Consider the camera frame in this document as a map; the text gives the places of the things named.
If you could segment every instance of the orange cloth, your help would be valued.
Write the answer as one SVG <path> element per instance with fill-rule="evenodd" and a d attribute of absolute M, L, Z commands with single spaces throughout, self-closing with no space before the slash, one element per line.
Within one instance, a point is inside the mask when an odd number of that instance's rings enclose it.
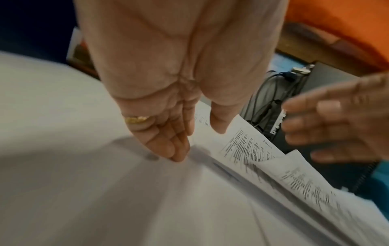
<path fill-rule="evenodd" d="M 389 69 L 389 0 L 290 0 L 286 21 L 354 43 Z"/>

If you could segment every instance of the book page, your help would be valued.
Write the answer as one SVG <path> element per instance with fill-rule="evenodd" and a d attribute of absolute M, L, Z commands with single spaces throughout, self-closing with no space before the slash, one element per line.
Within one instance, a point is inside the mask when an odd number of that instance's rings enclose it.
<path fill-rule="evenodd" d="M 345 207 L 334 188 L 299 152 L 283 154 L 239 116 L 225 134 L 217 134 L 210 128 L 209 112 L 209 106 L 197 105 L 191 142 L 221 167 L 253 183 L 341 245 L 389 244 L 382 230 Z"/>

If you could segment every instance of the gold ring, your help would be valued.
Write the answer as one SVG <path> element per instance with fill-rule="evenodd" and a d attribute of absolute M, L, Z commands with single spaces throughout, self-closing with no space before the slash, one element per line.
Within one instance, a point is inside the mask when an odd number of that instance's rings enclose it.
<path fill-rule="evenodd" d="M 127 124 L 138 124 L 146 121 L 148 118 L 149 118 L 148 116 L 124 117 L 124 121 Z"/>

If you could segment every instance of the skin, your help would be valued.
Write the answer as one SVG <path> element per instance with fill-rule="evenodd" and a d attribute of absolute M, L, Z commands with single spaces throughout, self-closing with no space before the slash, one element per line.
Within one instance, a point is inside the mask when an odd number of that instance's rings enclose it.
<path fill-rule="evenodd" d="M 263 81 L 286 0 L 75 0 L 94 65 L 152 152 L 182 161 L 201 94 L 224 133 Z"/>
<path fill-rule="evenodd" d="M 389 160 L 389 73 L 320 88 L 286 101 L 298 116 L 282 123 L 292 145 L 340 142 L 315 151 L 321 163 Z"/>

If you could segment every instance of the white table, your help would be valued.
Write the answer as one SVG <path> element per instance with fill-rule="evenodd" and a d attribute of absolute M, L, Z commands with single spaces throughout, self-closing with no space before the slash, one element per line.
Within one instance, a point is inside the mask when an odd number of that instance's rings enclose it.
<path fill-rule="evenodd" d="M 0 75 L 0 245 L 316 245 L 207 165 L 150 154 L 99 81 L 8 53 Z"/>

